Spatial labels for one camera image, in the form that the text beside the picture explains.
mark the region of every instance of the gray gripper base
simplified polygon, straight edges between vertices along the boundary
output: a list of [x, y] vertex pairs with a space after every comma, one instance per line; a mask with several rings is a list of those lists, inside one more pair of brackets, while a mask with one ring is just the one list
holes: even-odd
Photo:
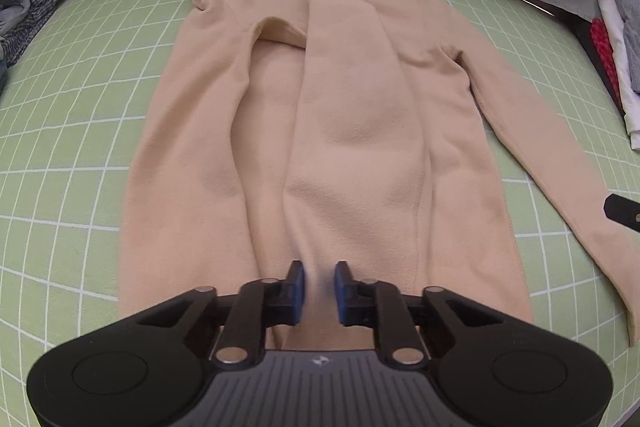
[[418, 372], [373, 351], [268, 351], [218, 375], [172, 427], [471, 427]]

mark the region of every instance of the beige fabric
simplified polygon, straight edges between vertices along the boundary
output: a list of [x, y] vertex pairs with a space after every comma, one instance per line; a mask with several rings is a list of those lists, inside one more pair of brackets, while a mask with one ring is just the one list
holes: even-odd
[[639, 330], [638, 250], [555, 111], [438, 0], [193, 0], [129, 171], [119, 306], [221, 295], [302, 259], [292, 349], [371, 345], [337, 321], [337, 261], [404, 293], [441, 285], [531, 320], [474, 103], [618, 288]]

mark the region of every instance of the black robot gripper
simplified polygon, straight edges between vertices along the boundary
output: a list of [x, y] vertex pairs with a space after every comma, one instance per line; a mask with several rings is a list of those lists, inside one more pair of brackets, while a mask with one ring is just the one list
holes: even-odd
[[607, 365], [581, 344], [441, 287], [334, 273], [345, 327], [362, 351], [265, 349], [266, 329], [299, 323], [305, 275], [238, 295], [197, 288], [55, 347], [27, 393], [43, 427], [596, 427]]

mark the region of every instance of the metal screw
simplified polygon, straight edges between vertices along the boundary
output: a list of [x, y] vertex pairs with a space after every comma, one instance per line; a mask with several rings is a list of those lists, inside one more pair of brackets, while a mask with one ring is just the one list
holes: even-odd
[[249, 353], [242, 349], [242, 347], [238, 346], [223, 347], [216, 351], [216, 358], [223, 363], [242, 362], [242, 360], [245, 360], [248, 356]]
[[404, 365], [413, 365], [414, 363], [422, 362], [424, 353], [420, 349], [415, 349], [415, 347], [401, 347], [396, 349], [391, 356], [394, 357], [396, 362]]

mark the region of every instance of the gray garment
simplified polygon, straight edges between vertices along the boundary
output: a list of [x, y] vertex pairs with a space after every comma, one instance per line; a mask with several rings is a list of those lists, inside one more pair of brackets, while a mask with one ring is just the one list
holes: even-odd
[[29, 0], [0, 0], [0, 36], [22, 22], [30, 6]]
[[640, 0], [615, 0], [625, 23], [626, 56], [629, 59], [631, 89], [640, 94]]

